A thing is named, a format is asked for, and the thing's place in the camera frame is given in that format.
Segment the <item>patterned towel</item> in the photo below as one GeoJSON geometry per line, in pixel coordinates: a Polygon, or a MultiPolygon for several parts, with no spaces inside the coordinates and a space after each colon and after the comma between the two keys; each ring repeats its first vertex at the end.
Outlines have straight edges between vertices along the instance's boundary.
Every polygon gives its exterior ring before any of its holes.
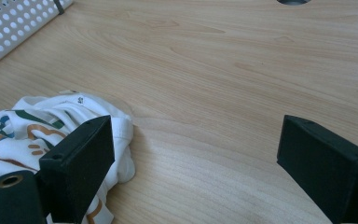
{"type": "Polygon", "coordinates": [[[105,206],[106,194],[116,183],[135,174],[129,143],[131,117],[96,96],[73,92],[52,98],[21,98],[11,110],[0,111],[0,175],[39,170],[38,160],[81,123],[110,115],[115,162],[95,195],[82,224],[111,223],[113,215],[105,206]]]}

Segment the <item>white cloth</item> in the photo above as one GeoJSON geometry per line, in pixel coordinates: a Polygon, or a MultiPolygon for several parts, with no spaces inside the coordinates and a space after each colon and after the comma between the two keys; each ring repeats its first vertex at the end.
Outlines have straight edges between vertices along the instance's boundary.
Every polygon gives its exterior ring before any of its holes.
{"type": "Polygon", "coordinates": [[[95,195],[83,224],[111,223],[113,215],[105,206],[106,194],[116,183],[135,174],[129,143],[131,117],[105,100],[86,93],[56,97],[21,98],[11,110],[0,111],[0,175],[19,170],[39,170],[38,160],[83,122],[110,115],[115,162],[95,195]]]}

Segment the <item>wood grain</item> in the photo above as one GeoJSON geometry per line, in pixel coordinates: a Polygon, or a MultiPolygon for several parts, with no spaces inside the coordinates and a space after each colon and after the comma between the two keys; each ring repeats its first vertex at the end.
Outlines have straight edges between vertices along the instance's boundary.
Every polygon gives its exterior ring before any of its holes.
{"type": "Polygon", "coordinates": [[[114,223],[329,223],[276,154],[285,114],[358,145],[358,1],[75,0],[0,62],[0,109],[67,89],[133,116],[114,223]]]}

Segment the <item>perforated panel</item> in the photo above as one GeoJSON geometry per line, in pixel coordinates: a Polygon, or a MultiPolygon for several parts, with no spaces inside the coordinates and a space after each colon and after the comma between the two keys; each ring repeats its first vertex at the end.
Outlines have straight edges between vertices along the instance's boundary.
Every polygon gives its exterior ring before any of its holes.
{"type": "Polygon", "coordinates": [[[0,59],[58,14],[53,0],[0,0],[0,59]]]}

